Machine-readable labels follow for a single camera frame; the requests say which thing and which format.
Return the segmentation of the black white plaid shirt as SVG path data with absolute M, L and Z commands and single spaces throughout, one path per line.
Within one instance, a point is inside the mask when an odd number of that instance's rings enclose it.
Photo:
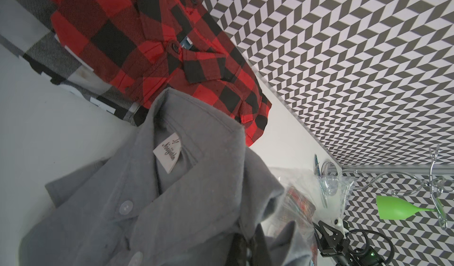
M 50 21 L 55 10 L 50 0 L 1 0 L 1 44 L 53 85 L 140 126 L 148 110 L 123 97 L 60 45 Z

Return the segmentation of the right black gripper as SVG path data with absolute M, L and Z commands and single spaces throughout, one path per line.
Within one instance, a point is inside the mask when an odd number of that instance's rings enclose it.
M 353 249 L 350 240 L 341 231 L 319 221 L 314 224 L 315 238 L 322 257 L 332 258 L 337 266 L 380 266 L 381 257 L 372 249 L 365 231 L 364 248 Z

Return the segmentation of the clear plastic vacuum bag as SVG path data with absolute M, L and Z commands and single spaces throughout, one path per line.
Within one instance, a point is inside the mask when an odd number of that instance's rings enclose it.
M 322 203 L 322 197 L 320 192 L 320 186 L 318 178 L 315 176 L 314 172 L 307 169 L 285 169 L 285 168 L 278 168 L 278 167 L 271 167 L 270 171 L 272 174 L 278 179 L 278 181 L 284 186 L 285 191 L 282 198 L 279 200 L 277 210 L 275 213 L 266 221 L 262 223 L 264 228 L 264 233 L 266 236 L 271 238 L 278 237 L 284 227 L 290 223 L 282 224 L 279 221 L 277 215 L 279 214 L 280 206 L 283 202 L 283 198 L 286 193 L 286 189 L 289 185 L 295 186 L 299 191 L 301 191 L 316 207 L 314 215 L 312 217 L 313 226 L 315 223 L 319 223 L 322 221 L 327 223 L 328 225 L 340 230 L 344 233 L 344 230 L 341 227 L 342 219 L 344 218 L 344 212 L 348 203 L 348 199 L 350 197 L 347 194 L 348 185 L 346 183 L 341 183 L 340 181 L 336 180 L 334 182 L 328 183 L 328 188 L 330 189 L 328 197 L 327 197 L 327 204 L 328 208 L 324 208 Z M 300 234 L 299 230 L 297 229 L 297 233 L 302 238 L 302 247 L 298 247 L 298 250 L 309 250 L 310 247 L 304 242 L 302 235 Z M 328 259 L 326 262 L 322 261 L 319 262 L 321 258 L 320 252 L 318 250 L 318 262 L 317 266 L 332 266 L 334 263 Z

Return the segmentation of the grey cloth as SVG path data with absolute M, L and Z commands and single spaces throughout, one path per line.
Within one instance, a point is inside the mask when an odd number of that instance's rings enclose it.
M 284 187 L 241 124 L 174 89 L 110 159 L 50 182 L 55 211 L 22 239 L 22 266 L 308 266 L 294 222 L 257 248 Z

